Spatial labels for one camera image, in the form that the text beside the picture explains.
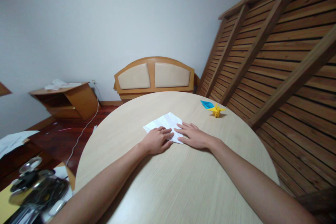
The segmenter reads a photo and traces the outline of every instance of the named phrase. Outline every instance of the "oval table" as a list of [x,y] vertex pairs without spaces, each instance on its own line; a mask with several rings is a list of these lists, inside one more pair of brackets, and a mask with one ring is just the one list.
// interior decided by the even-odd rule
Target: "oval table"
[[[231,110],[214,118],[200,100],[185,92],[158,92],[133,99],[109,114],[87,142],[79,161],[76,191],[146,135],[142,128],[172,112],[216,136],[279,184],[265,147]],[[103,223],[261,223],[209,151],[174,143],[136,168]]]

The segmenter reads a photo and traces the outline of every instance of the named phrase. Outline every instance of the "finger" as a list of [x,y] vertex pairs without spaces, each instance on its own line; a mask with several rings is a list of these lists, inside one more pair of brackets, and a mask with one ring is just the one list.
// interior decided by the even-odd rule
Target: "finger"
[[185,143],[185,144],[188,144],[188,141],[189,141],[189,139],[188,138],[182,138],[182,137],[179,137],[179,138],[177,138],[180,142],[182,142],[182,143]]
[[191,126],[190,124],[186,123],[186,122],[182,122],[182,124],[183,124],[184,126],[188,127],[188,128],[192,128],[192,126]]
[[161,130],[165,130],[166,128],[165,127],[163,127],[163,126],[160,126],[158,129],[157,129],[157,131],[161,131]]
[[182,125],[182,124],[176,124],[178,127],[180,127],[181,129],[188,129],[188,127],[187,126],[185,126],[185,125]]
[[161,130],[162,134],[167,134],[167,133],[170,133],[171,131],[172,131],[172,129]]
[[174,132],[173,133],[168,133],[168,134],[163,134],[163,139],[171,139],[174,136]]
[[186,130],[184,130],[184,129],[175,129],[174,128],[174,130],[177,132],[177,133],[181,133],[181,134],[187,134],[187,131]]
[[193,126],[195,129],[199,129],[195,124],[190,123],[191,126]]
[[161,146],[161,152],[165,149],[168,149],[173,144],[172,141],[167,141],[164,145]]

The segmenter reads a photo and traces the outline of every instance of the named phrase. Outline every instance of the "wooden headboard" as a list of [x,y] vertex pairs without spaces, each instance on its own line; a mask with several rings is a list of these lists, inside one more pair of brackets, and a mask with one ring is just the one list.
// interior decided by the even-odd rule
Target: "wooden headboard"
[[114,89],[123,102],[161,91],[193,93],[199,80],[193,68],[166,57],[147,57],[133,61],[116,73],[114,79]]

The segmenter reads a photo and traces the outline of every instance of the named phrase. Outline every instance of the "wooden shelf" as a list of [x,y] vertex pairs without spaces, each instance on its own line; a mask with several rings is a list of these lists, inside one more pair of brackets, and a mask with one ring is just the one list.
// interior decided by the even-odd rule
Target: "wooden shelf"
[[30,92],[56,118],[86,120],[97,110],[97,98],[88,82],[68,89]]

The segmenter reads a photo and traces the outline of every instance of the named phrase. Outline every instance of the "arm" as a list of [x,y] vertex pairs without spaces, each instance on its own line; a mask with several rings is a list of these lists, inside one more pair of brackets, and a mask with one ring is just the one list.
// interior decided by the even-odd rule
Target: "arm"
[[189,137],[179,141],[194,148],[208,148],[263,223],[317,223],[315,218],[269,177],[231,150],[219,138],[194,124],[177,124],[176,132]]
[[173,143],[168,141],[163,144],[165,139],[173,137],[171,130],[164,127],[151,130],[140,143],[102,170],[73,196],[50,224],[96,223],[140,161],[148,154],[163,152]]

